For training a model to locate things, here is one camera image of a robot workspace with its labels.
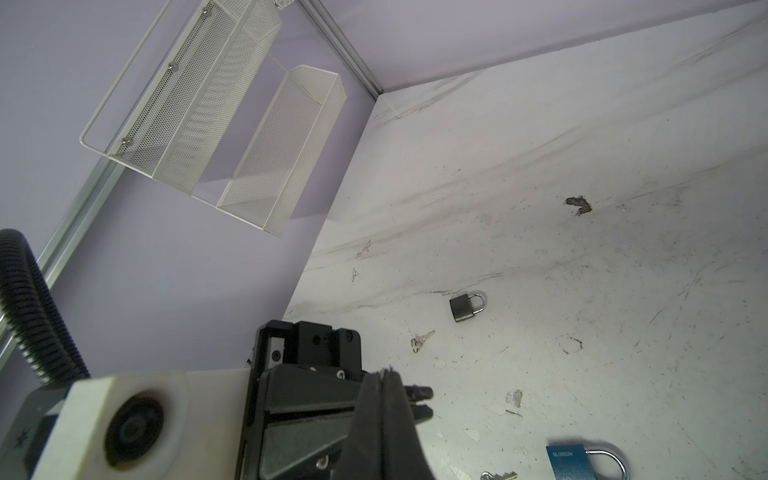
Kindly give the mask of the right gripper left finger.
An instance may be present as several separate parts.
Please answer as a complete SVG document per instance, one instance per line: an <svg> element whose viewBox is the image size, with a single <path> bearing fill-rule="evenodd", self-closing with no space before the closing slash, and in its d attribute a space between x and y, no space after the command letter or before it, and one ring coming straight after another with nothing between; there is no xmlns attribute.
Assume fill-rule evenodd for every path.
<svg viewBox="0 0 768 480"><path fill-rule="evenodd" d="M332 479L383 478L383 373L375 372L360 387Z"/></svg>

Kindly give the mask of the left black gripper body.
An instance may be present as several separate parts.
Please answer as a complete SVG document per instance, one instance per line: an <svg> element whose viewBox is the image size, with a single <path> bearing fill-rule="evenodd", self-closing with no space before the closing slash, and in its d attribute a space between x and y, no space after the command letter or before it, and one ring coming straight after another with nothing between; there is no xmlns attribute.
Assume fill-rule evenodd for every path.
<svg viewBox="0 0 768 480"><path fill-rule="evenodd" d="M238 451L238 479L332 479L360 387L355 330L272 320L259 328Z"/></svg>

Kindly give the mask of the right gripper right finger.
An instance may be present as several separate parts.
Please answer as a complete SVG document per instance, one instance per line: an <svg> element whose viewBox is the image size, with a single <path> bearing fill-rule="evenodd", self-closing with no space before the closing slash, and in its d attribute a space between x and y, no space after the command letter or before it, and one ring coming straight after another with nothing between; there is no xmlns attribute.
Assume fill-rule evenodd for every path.
<svg viewBox="0 0 768 480"><path fill-rule="evenodd" d="M382 380L382 475L384 479L434 479L416 425L433 411L422 405L434 396L431 387L404 385L398 372L386 369Z"/></svg>

